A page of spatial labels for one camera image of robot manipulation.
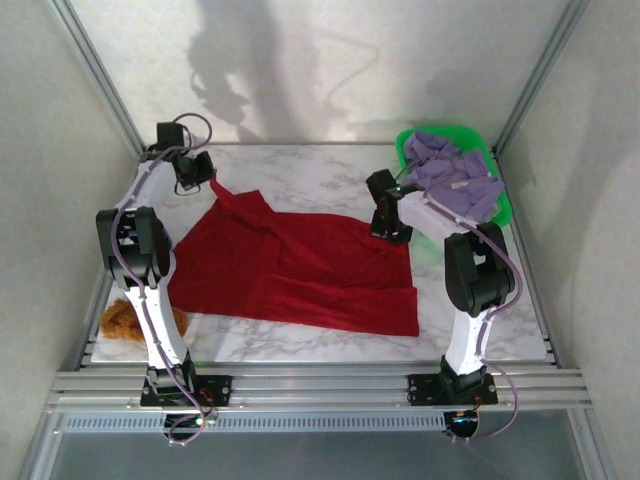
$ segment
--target gray cloth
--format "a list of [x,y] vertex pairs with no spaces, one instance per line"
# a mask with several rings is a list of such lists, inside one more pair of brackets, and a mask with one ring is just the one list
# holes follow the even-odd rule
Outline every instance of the gray cloth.
[[416,131],[403,146],[409,174],[403,185],[416,183],[458,215],[485,222],[496,212],[504,183],[490,176],[481,150],[460,153],[449,140]]

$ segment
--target purple cable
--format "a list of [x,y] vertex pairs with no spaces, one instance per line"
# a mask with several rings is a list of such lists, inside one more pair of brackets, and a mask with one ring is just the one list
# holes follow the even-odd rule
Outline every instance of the purple cable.
[[[203,432],[205,426],[206,426],[206,422],[205,422],[205,414],[204,411],[202,410],[202,406],[200,405],[200,403],[198,402],[198,400],[196,400],[196,398],[191,394],[191,392],[189,392],[178,380],[178,378],[176,377],[175,372],[173,371],[173,366],[171,365],[171,363],[169,362],[169,358],[167,357],[167,354],[165,353],[164,349],[162,348],[162,344],[160,342],[160,339],[158,338],[158,333],[156,332],[156,329],[153,327],[153,322],[151,321],[151,315],[149,314],[149,309],[147,308],[147,297],[144,294],[144,282],[140,279],[140,277],[138,277],[133,270],[131,269],[131,267],[129,266],[129,264],[125,261],[124,257],[122,256],[122,252],[120,251],[120,246],[118,244],[118,238],[117,238],[117,233],[118,233],[118,226],[120,225],[120,220],[122,218],[122,215],[124,215],[125,210],[135,201],[136,196],[138,195],[138,193],[140,192],[140,190],[142,189],[142,185],[144,184],[144,182],[147,180],[147,178],[149,178],[149,176],[151,175],[151,172],[153,171],[153,169],[155,169],[160,162],[162,162],[171,152],[175,152],[177,150],[196,150],[198,148],[202,148],[203,146],[207,145],[209,143],[209,141],[211,140],[211,137],[213,136],[213,127],[211,126],[211,123],[209,123],[209,120],[207,120],[205,117],[203,117],[202,115],[198,114],[198,113],[183,113],[182,115],[178,115],[173,122],[177,122],[178,120],[185,118],[185,117],[196,117],[201,119],[202,121],[204,121],[207,125],[207,128],[209,129],[209,134],[206,138],[206,140],[204,142],[202,142],[201,144],[195,145],[195,146],[190,146],[190,147],[169,147],[165,150],[163,150],[160,155],[158,155],[158,158],[156,158],[153,163],[151,164],[151,166],[149,167],[149,169],[144,172],[140,178],[138,179],[138,181],[136,182],[136,184],[133,187],[133,190],[131,191],[131,195],[129,196],[129,198],[122,204],[122,206],[118,209],[118,212],[116,213],[116,216],[113,219],[113,226],[111,227],[111,247],[113,248],[113,253],[116,256],[116,259],[118,260],[118,263],[120,263],[120,265],[122,266],[122,268],[127,272],[127,274],[131,277],[131,279],[138,285],[139,289],[140,289],[140,300],[141,300],[141,305],[142,305],[142,313],[144,314],[144,319],[147,322],[147,326],[149,327],[149,331],[151,333],[151,338],[153,340],[154,345],[156,346],[156,348],[158,349],[158,355],[160,356],[160,358],[162,359],[162,363],[164,364],[165,368],[167,369],[167,373],[169,374],[169,377],[171,377],[171,380],[173,381],[173,383],[175,383],[176,387],[178,387],[178,389],[180,390],[180,392],[182,392],[182,394],[187,397],[187,399],[193,404],[194,407],[196,407],[196,409],[198,410],[198,415],[185,415],[183,417],[180,417],[178,420],[176,420],[176,422],[171,426],[171,428],[169,429],[169,442],[170,443],[178,443],[179,445],[187,445],[189,443],[191,443],[192,441],[194,441],[196,438],[198,438],[198,436],[200,436],[200,434]],[[175,431],[176,427],[178,425],[180,425],[183,422],[186,422],[187,420],[191,420],[195,417],[200,417],[202,418],[202,424],[200,424],[198,430],[191,435],[190,437],[184,439],[184,440],[176,440],[173,437],[173,432]]]
[[[509,302],[507,302],[504,305],[501,305],[500,307],[496,308],[495,310],[489,312],[487,314],[487,316],[484,318],[483,322],[482,322],[482,326],[480,327],[480,332],[478,333],[478,341],[476,342],[476,355],[481,356],[482,355],[482,342],[483,342],[484,337],[485,337],[485,335],[487,333],[487,328],[489,327],[489,321],[493,317],[495,317],[498,313],[503,312],[503,311],[507,310],[508,308],[513,307],[513,305],[515,305],[516,302],[518,302],[518,300],[520,300],[520,297],[522,297],[522,290],[523,290],[523,286],[524,286],[524,281],[522,280],[522,275],[520,274],[520,270],[518,270],[518,267],[516,266],[516,264],[513,263],[513,260],[511,260],[509,258],[509,256],[500,247],[498,247],[489,237],[487,237],[484,233],[482,233],[480,230],[478,230],[473,225],[468,224],[467,222],[459,221],[458,220],[459,217],[456,217],[455,215],[452,215],[451,213],[449,213],[444,208],[441,208],[440,206],[438,206],[438,203],[435,202],[435,200],[433,200],[431,197],[428,197],[428,200],[429,200],[429,202],[427,203],[427,205],[429,205],[437,213],[439,213],[443,217],[451,220],[452,222],[460,225],[461,227],[466,228],[470,232],[473,232],[484,243],[489,245],[489,247],[494,252],[496,252],[496,254],[509,266],[509,268],[513,272],[513,276],[515,277],[516,294],[513,296],[513,298]],[[465,440],[467,442],[469,442],[470,440],[480,440],[480,439],[492,438],[492,437],[495,437],[496,435],[501,434],[502,432],[504,432],[507,428],[509,428],[513,424],[513,422],[515,421],[516,417],[518,416],[518,411],[520,409],[520,399],[518,397],[518,389],[516,388],[515,383],[513,382],[511,377],[507,374],[507,372],[505,372],[498,365],[495,365],[494,363],[488,362],[485,359],[480,359],[480,362],[483,365],[485,365],[487,368],[489,368],[491,370],[494,370],[494,371],[498,372],[500,375],[502,375],[505,378],[505,380],[507,381],[507,383],[509,384],[509,387],[511,387],[511,391],[513,392],[513,412],[511,413],[511,417],[509,418],[509,420],[507,420],[507,422],[504,425],[502,425],[500,428],[494,430],[493,432],[486,433],[484,435],[480,435],[478,437],[466,438]]]

